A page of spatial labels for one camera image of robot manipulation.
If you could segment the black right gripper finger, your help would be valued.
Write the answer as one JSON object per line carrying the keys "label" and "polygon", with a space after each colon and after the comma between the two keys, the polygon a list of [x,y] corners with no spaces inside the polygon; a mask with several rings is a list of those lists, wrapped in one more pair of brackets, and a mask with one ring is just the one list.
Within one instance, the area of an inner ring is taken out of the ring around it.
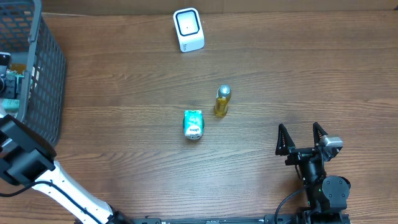
{"label": "black right gripper finger", "polygon": [[278,126],[278,139],[275,149],[277,156],[287,156],[295,150],[295,144],[290,137],[286,127],[281,123]]}
{"label": "black right gripper finger", "polygon": [[317,123],[313,123],[313,138],[314,138],[314,145],[318,145],[321,138],[328,133]]}

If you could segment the yellow liquid bottle grey cap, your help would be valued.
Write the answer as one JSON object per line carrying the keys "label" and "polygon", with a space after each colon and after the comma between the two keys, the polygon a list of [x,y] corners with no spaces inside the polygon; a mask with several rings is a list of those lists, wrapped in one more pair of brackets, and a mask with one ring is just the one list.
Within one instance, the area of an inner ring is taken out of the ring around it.
{"label": "yellow liquid bottle grey cap", "polygon": [[221,85],[216,93],[216,101],[214,105],[214,114],[217,117],[224,117],[228,112],[228,103],[231,99],[231,88],[229,85]]}

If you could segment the green white tissue pack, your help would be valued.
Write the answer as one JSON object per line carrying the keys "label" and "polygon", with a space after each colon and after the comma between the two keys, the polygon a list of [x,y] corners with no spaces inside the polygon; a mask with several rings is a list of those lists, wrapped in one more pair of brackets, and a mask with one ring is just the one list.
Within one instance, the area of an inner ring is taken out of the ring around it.
{"label": "green white tissue pack", "polygon": [[185,110],[183,117],[183,133],[189,140],[199,140],[204,132],[202,110]]}

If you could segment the teal snack pack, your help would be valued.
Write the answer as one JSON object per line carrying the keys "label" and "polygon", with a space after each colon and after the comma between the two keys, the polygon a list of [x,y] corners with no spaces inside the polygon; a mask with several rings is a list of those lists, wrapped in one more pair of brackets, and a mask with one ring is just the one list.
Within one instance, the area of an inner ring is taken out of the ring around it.
{"label": "teal snack pack", "polygon": [[17,113],[20,107],[20,100],[18,99],[3,99],[1,103],[3,109],[7,113]]}

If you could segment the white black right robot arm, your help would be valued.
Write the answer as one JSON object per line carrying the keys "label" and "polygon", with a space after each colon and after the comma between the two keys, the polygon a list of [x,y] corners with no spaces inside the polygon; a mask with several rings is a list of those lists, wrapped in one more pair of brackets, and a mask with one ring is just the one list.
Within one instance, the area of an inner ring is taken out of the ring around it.
{"label": "white black right robot arm", "polygon": [[314,146],[297,148],[283,124],[278,126],[278,139],[275,149],[277,156],[286,156],[285,164],[294,166],[303,187],[288,195],[275,210],[274,223],[280,222],[279,212],[291,198],[305,192],[307,207],[301,207],[292,215],[288,223],[350,223],[347,199],[351,188],[348,179],[330,175],[325,171],[325,163],[331,161],[343,148],[339,136],[329,135],[317,122],[313,123]]}

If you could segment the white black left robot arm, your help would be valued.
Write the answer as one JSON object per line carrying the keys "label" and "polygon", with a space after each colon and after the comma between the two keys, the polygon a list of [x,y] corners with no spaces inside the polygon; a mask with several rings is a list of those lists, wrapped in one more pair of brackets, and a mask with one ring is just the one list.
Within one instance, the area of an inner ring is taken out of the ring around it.
{"label": "white black left robot arm", "polygon": [[41,66],[26,71],[22,89],[30,110],[23,121],[7,114],[1,118],[1,134],[15,147],[1,158],[1,178],[23,191],[34,189],[51,197],[82,223],[131,223],[132,220],[94,197],[55,160],[53,146],[38,132],[57,131],[64,97],[65,72],[60,81],[44,83]]}

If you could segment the white barcode scanner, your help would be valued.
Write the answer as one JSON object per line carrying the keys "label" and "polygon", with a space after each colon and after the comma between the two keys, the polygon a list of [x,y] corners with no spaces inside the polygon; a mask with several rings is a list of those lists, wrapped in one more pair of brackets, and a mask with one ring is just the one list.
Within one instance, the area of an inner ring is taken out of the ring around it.
{"label": "white barcode scanner", "polygon": [[195,8],[189,7],[175,11],[173,20],[181,52],[204,48],[205,36],[199,13]]}

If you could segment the grey plastic mesh basket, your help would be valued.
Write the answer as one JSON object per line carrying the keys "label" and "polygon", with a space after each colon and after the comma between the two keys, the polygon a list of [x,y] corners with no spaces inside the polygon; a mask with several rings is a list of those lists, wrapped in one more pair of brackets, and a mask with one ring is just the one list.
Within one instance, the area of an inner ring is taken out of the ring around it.
{"label": "grey plastic mesh basket", "polygon": [[25,65],[16,118],[56,146],[60,138],[67,61],[42,17],[41,1],[1,1],[1,51]]}

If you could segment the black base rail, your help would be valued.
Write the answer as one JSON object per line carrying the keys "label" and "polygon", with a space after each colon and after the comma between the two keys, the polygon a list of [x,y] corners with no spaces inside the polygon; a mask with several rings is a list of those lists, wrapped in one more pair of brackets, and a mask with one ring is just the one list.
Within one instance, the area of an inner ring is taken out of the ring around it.
{"label": "black base rail", "polygon": [[[332,218],[331,221],[321,221],[316,217],[314,221],[305,222],[293,214],[284,214],[277,216],[278,224],[294,224],[294,223],[342,223],[351,224],[349,215],[343,215],[342,221],[338,222],[338,218]],[[274,214],[268,214],[264,217],[240,217],[240,218],[193,218],[193,219],[171,219],[161,220],[160,218],[134,218],[132,222],[135,224],[274,224]]]}

